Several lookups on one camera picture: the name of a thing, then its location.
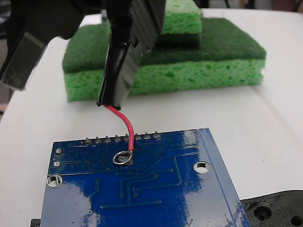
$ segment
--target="white table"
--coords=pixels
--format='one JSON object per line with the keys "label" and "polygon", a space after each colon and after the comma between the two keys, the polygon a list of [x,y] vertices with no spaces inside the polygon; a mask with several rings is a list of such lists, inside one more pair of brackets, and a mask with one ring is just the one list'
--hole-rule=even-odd
{"label": "white table", "polygon": [[[303,190],[303,16],[205,10],[248,32],[267,51],[264,81],[233,87],[128,98],[122,112],[137,133],[209,127],[240,199]],[[98,23],[90,16],[84,24]],[[54,141],[125,135],[96,101],[67,103],[62,58],[52,40],[27,91],[16,92],[0,124],[0,226],[29,227],[41,217]]]}

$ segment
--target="green scouring pad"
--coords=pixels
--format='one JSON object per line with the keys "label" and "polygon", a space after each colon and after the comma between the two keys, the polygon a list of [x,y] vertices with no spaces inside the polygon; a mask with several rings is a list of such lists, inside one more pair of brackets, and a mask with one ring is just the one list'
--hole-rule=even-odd
{"label": "green scouring pad", "polygon": [[[226,19],[204,18],[202,23],[199,48],[157,47],[145,54],[130,95],[260,84],[264,49]],[[100,42],[100,27],[80,28],[70,42],[73,47],[69,44],[63,60],[68,101],[98,98],[106,53],[100,50],[108,46]],[[95,48],[85,46],[92,43]]]}
{"label": "green scouring pad", "polygon": [[192,0],[167,0],[163,30],[157,45],[199,46],[202,11]]}

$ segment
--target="blue circuit board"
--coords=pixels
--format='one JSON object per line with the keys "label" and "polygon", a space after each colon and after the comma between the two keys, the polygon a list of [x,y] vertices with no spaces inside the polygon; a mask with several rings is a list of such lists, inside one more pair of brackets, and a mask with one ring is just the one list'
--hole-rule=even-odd
{"label": "blue circuit board", "polygon": [[55,142],[41,227],[249,227],[208,129],[136,138]]}

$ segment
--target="black plastic piece with holes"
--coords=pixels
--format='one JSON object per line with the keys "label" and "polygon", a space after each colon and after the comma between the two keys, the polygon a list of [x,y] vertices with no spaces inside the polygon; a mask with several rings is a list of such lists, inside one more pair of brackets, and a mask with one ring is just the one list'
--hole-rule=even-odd
{"label": "black plastic piece with holes", "polygon": [[251,227],[303,227],[303,191],[241,200]]}
{"label": "black plastic piece with holes", "polygon": [[30,227],[40,227],[41,219],[32,219],[30,222]]}

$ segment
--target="red wire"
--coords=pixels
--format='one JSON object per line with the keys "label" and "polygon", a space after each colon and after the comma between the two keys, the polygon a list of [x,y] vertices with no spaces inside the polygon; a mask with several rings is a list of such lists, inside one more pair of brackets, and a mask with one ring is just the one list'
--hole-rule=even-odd
{"label": "red wire", "polygon": [[134,150],[134,129],[132,127],[132,124],[127,119],[127,117],[125,117],[120,111],[116,110],[115,108],[113,108],[112,106],[109,106],[109,105],[105,105],[105,107],[107,109],[109,109],[111,112],[113,112],[115,115],[120,117],[122,119],[122,121],[124,121],[124,123],[126,124],[128,132],[129,132],[128,150],[133,151]]}

